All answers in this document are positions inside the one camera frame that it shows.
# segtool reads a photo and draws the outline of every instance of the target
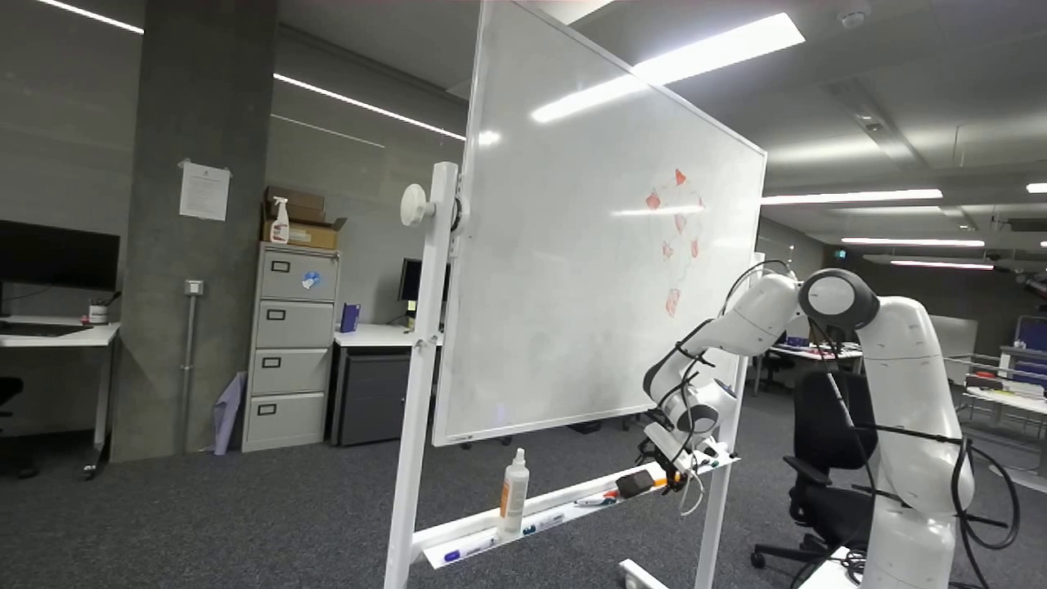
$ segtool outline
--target office chair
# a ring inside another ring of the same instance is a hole
[[[829,381],[829,371],[810,371],[795,385],[795,427],[791,450],[787,460],[795,467],[790,490],[790,512],[800,525],[810,525],[802,547],[753,547],[751,562],[767,566],[767,557],[821,562],[831,549],[852,547],[867,549],[873,498],[831,485],[831,470],[857,470],[878,449],[873,404],[864,376],[835,371],[852,419],[848,424],[842,402]]]
[[[24,392],[24,380],[0,376],[0,404]],[[0,476],[34,476],[35,464],[0,449]]]

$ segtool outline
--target white robotic arm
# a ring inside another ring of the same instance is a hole
[[[656,459],[677,482],[697,475],[701,450],[709,449],[705,421],[716,419],[716,411],[697,399],[691,385],[693,367],[715,345],[741,357],[767,353],[800,308],[821,328],[857,331],[878,424],[931,436],[880,436],[873,476],[892,498],[878,498],[864,586],[950,586],[955,554],[952,467],[959,443],[933,438],[959,438],[959,419],[942,349],[923,305],[878,296],[852,271],[817,271],[804,285],[787,274],[756,279],[728,314],[701,322],[659,358],[644,376],[644,392],[659,404],[656,421],[644,427]],[[969,467],[959,486],[969,503]]]

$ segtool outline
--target filing cabinet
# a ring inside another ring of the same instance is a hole
[[[262,243],[241,450],[323,440],[336,291],[336,255]]]

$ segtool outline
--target box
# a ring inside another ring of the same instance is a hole
[[[268,187],[268,188],[266,188],[266,220],[274,215],[273,196],[284,196],[284,200],[289,200],[292,226],[295,226],[295,221],[328,226],[323,196]]]
[[[313,221],[295,221],[292,220],[292,243],[295,247],[313,247],[313,251],[336,251],[336,226],[313,226]]]

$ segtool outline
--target floor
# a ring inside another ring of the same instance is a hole
[[[787,503],[791,475],[791,394],[751,392],[721,589],[787,586],[791,566],[751,566],[753,544],[795,544]],[[527,436],[534,490],[618,470],[634,459],[634,427]],[[421,525],[496,503],[513,443],[429,450]],[[34,482],[0,482],[0,589],[123,586],[380,586],[393,503],[397,443],[295,449],[232,459],[115,464],[80,482],[53,460]],[[1007,554],[986,554],[991,586],[1041,586],[1047,575],[1047,498],[1021,490],[1026,529]],[[420,589],[605,589],[632,557],[671,586],[686,586],[701,521],[677,498],[644,498],[612,512],[534,535],[450,572],[412,568]],[[955,578],[972,578],[959,557]]]

